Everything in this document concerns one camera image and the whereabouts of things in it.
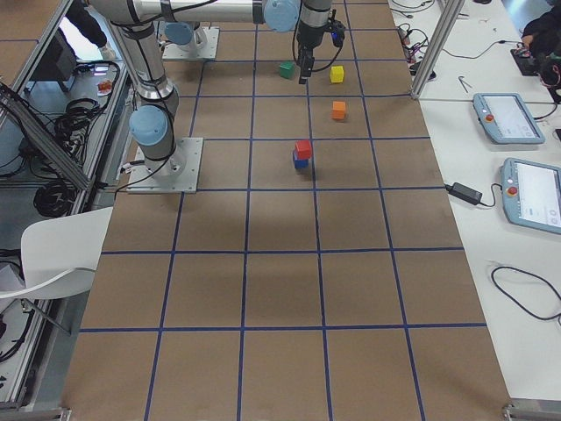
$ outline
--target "red block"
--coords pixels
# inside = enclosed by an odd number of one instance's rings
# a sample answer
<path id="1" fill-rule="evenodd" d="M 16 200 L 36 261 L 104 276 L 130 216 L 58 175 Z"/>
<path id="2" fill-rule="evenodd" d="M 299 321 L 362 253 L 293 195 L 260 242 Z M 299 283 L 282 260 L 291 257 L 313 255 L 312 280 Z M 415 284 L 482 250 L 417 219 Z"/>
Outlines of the red block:
<path id="1" fill-rule="evenodd" d="M 309 140 L 297 140 L 295 151 L 298 160 L 309 160 L 312 157 L 312 143 Z"/>

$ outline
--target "stacked blocks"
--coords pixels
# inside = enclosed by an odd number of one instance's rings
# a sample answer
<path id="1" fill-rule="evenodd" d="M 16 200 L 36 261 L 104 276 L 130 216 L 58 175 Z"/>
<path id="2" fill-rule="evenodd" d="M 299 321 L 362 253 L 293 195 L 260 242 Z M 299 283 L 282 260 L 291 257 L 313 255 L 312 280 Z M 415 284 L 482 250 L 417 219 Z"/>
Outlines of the stacked blocks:
<path id="1" fill-rule="evenodd" d="M 331 79 L 331 83 L 343 83 L 343 79 L 344 79 L 343 66 L 331 66 L 330 79 Z"/>
<path id="2" fill-rule="evenodd" d="M 331 118 L 337 121 L 342 121 L 347 116 L 347 104 L 345 101 L 333 101 L 331 108 Z"/>
<path id="3" fill-rule="evenodd" d="M 309 140 L 297 140 L 295 150 L 292 151 L 292 162 L 296 169 L 306 168 L 312 157 L 312 144 Z"/>
<path id="4" fill-rule="evenodd" d="M 283 61 L 279 66 L 279 74 L 285 79 L 292 79 L 295 73 L 295 64 L 292 61 Z"/>

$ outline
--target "metal mounting plate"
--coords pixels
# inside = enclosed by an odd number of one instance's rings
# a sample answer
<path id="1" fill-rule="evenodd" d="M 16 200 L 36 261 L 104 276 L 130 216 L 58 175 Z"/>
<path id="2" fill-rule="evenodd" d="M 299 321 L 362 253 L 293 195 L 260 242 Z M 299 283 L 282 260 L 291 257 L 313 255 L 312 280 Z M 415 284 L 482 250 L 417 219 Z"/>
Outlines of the metal mounting plate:
<path id="1" fill-rule="evenodd" d="M 185 168 L 176 177 L 166 177 L 163 179 L 149 177 L 142 182 L 127 187 L 129 193 L 195 193 L 196 185 L 199 179 L 199 168 L 201 166 L 202 155 L 202 138 L 181 138 L 177 139 L 177 147 L 181 149 L 185 155 L 187 162 Z M 144 154 L 137 149 L 135 160 L 142 161 Z M 137 166 L 132 168 L 131 178 L 129 182 L 136 182 L 148 176 L 148 170 L 145 166 Z"/>
<path id="2" fill-rule="evenodd" d="M 176 44 L 169 44 L 164 49 L 162 55 L 163 61 L 199 61 L 199 60 L 214 60 L 217 57 L 218 49 L 218 34 L 219 29 L 217 26 L 202 29 L 207 36 L 207 44 L 204 48 L 198 50 L 196 54 L 190 54 L 187 51 L 181 50 Z"/>

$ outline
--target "chair leg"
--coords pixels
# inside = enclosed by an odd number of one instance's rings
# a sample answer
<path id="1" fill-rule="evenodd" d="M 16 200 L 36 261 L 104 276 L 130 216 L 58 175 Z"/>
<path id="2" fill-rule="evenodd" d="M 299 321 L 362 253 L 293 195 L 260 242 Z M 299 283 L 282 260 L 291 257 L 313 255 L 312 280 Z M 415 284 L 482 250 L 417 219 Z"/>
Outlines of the chair leg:
<path id="1" fill-rule="evenodd" d="M 48 320 L 49 322 L 51 322 L 53 325 L 55 325 L 56 327 L 58 327 L 59 329 L 61 329 L 63 332 L 65 332 L 68 336 L 70 336 L 70 330 L 65 328 L 63 325 L 61 325 L 59 322 L 57 322 L 56 320 L 54 320 L 52 317 L 50 317 L 48 314 L 46 314 L 42 309 L 40 309 L 39 307 L 37 307 L 34 303 L 32 303 L 30 300 L 28 300 L 27 298 L 22 298 L 22 304 L 23 305 L 29 305 L 32 309 L 34 309 L 35 311 L 37 311 L 39 313 L 39 315 L 43 318 L 45 318 L 46 320 Z"/>

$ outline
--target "blue block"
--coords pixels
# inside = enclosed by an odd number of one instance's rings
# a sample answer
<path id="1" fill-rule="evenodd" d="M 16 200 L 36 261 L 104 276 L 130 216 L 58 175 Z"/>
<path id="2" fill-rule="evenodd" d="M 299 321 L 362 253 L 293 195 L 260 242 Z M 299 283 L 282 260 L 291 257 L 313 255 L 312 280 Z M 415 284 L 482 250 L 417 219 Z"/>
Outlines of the blue block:
<path id="1" fill-rule="evenodd" d="M 302 169 L 302 168 L 306 168 L 308 166 L 309 160 L 298 160 L 296 158 L 297 158 L 297 155 L 296 155 L 296 151 L 294 150 L 292 152 L 292 162 L 295 164 L 296 169 Z"/>

